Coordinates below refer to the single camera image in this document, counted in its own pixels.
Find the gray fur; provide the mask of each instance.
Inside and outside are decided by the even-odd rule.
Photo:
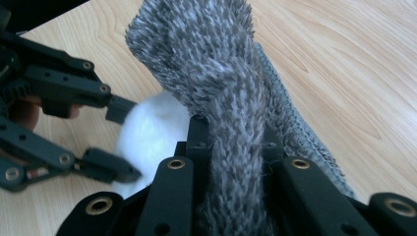
[[[199,234],[275,234],[262,201],[266,122],[289,154],[317,161],[342,192],[352,193],[254,42],[245,0],[146,0],[126,40],[191,115],[208,118],[211,174],[197,210]]]

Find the white plush object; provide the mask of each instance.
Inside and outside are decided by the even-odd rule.
[[[114,192],[128,198],[149,185],[160,161],[186,141],[190,116],[186,107],[163,91],[136,105],[123,124],[116,154],[127,159],[142,176],[134,183],[113,184]]]

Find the wooden surface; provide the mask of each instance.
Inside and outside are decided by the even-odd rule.
[[[160,91],[131,56],[124,32],[142,0],[91,0],[25,37],[89,59],[116,94]],[[256,40],[296,107],[337,159],[361,201],[396,192],[417,201],[415,1],[252,0]],[[119,127],[104,111],[41,116],[35,131],[81,155],[113,151]],[[54,178],[18,194],[0,190],[0,235],[53,235],[75,204],[108,185]]]

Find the gray knitted fabric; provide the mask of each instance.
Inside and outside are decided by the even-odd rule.
[[[254,42],[245,0],[146,0],[126,40],[191,115],[208,118],[212,160],[197,210],[199,234],[275,234],[262,201],[266,122],[288,154],[316,161],[342,193],[353,195]]]

